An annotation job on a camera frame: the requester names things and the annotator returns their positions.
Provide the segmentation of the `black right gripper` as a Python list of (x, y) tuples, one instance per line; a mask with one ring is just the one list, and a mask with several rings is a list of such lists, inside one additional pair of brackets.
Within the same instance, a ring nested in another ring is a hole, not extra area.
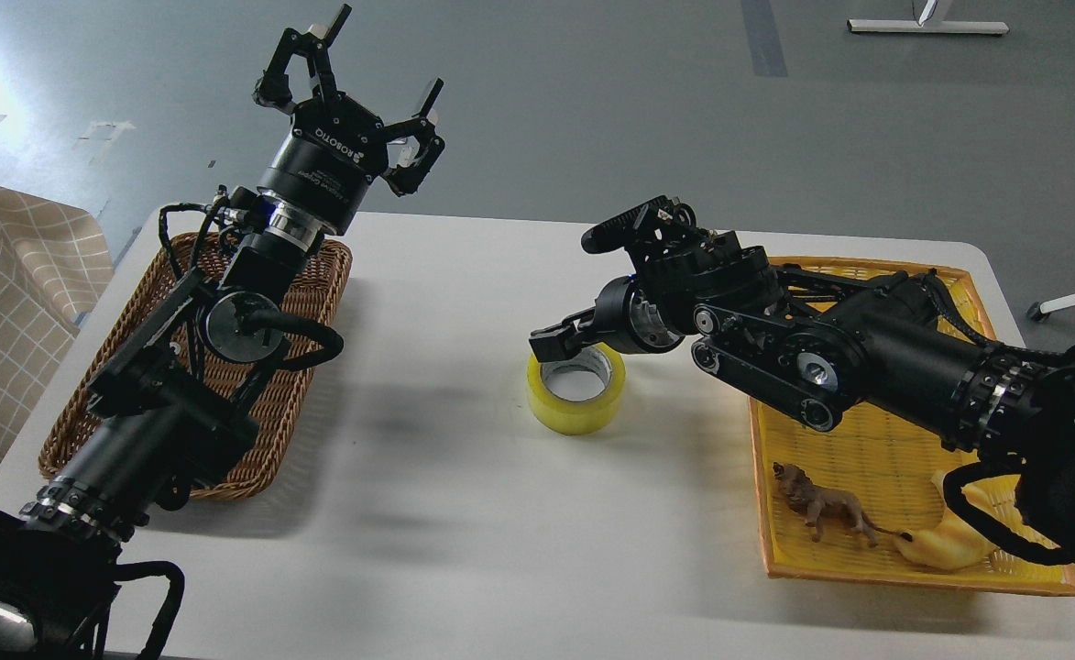
[(529, 335), (538, 363), (567, 362), (585, 347), (605, 344), (626, 355), (666, 354), (684, 335), (672, 330), (659, 310), (632, 276), (612, 279), (594, 300), (592, 310), (570, 314), (561, 322)]

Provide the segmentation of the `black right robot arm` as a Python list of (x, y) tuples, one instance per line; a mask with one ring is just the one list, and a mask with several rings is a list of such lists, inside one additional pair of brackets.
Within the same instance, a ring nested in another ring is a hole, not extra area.
[(981, 335), (934, 271), (847, 279), (773, 266), (666, 196), (593, 225), (580, 246), (621, 249), (633, 272), (534, 330), (538, 362), (593, 344), (665, 354), (696, 336), (700, 370), (809, 429), (871, 402), (976, 454), (944, 479), (962, 521), (1031, 563), (1075, 564), (1075, 344), (1036, 351)]

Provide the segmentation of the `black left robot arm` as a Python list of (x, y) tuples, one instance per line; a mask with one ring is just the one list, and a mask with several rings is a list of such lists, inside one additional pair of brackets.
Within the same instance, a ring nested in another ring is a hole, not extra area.
[(18, 515), (0, 511), (0, 659), (100, 659), (124, 582), (167, 580), (140, 659), (159, 659), (185, 576), (171, 561), (121, 564), (148, 510), (180, 510), (255, 446), (253, 406), (281, 372), (343, 351), (331, 326), (281, 309), (328, 236), (349, 228), (374, 180), (415, 193), (444, 150), (431, 112), (436, 80), (407, 120), (386, 124), (336, 87), (329, 49), (350, 14), (287, 28), (253, 99), (291, 119), (255, 191), (220, 192), (181, 264), (159, 212), (174, 285), (94, 373), (88, 440)]

